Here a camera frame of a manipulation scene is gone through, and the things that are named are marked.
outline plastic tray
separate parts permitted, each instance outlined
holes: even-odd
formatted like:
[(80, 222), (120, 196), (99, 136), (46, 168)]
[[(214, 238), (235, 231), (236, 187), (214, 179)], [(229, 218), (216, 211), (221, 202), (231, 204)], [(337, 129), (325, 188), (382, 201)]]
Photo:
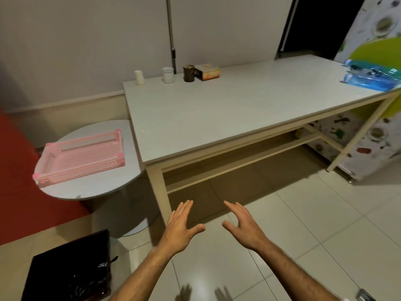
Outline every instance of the plastic tray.
[(125, 165), (121, 130), (89, 137), (47, 143), (39, 172), (33, 179), (39, 187), (76, 179)]

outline table leg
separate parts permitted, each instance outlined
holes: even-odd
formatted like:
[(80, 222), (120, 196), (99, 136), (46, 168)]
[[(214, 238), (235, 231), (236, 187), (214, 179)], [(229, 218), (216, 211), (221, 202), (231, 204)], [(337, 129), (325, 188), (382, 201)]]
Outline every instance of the table leg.
[(170, 201), (168, 200), (166, 184), (164, 182), (163, 172), (157, 167), (146, 167), (150, 184), (152, 185), (154, 196), (159, 205), (164, 224), (167, 225), (171, 214)]
[(368, 132), (370, 127), (380, 118), (383, 112), (393, 103), (398, 97), (398, 93), (394, 93), (393, 96), (385, 99), (373, 112), (373, 114), (368, 118), (368, 120), (363, 124), (360, 130), (355, 134), (355, 136), (347, 143), (340, 154), (334, 159), (334, 161), (328, 166), (327, 171), (333, 171), (335, 167), (339, 165), (341, 160), (352, 150), (352, 148), (360, 141), (360, 139)]

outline hand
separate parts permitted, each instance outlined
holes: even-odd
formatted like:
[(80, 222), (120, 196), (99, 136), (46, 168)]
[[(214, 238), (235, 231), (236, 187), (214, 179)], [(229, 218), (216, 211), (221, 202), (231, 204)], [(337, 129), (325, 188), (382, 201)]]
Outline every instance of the hand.
[(262, 229), (255, 222), (248, 209), (240, 203), (229, 203), (224, 201), (224, 204), (235, 214), (238, 218), (238, 227), (235, 227), (229, 221), (223, 222), (223, 227), (227, 229), (234, 238), (245, 248), (257, 251), (269, 243), (268, 238), (263, 233)]
[(191, 229), (187, 229), (188, 213), (193, 203), (194, 201), (189, 200), (185, 204), (181, 202), (177, 210), (170, 215), (166, 230), (158, 245), (158, 248), (170, 257), (182, 252), (196, 234), (206, 230), (204, 224), (198, 224)]

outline brown cup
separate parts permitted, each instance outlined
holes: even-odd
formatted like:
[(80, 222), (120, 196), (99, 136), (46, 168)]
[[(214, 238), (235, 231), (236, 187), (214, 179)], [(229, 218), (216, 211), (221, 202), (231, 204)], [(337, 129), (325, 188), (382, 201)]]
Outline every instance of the brown cup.
[(195, 67), (193, 65), (184, 65), (184, 81), (185, 82), (193, 82), (195, 80), (194, 70)]

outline red wall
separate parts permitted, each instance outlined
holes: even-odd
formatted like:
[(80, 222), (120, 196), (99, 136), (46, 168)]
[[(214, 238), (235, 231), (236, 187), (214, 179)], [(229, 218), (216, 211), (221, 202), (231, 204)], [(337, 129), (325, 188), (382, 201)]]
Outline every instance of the red wall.
[(33, 146), (0, 111), (0, 245), (88, 215), (80, 202), (43, 193), (32, 179)]

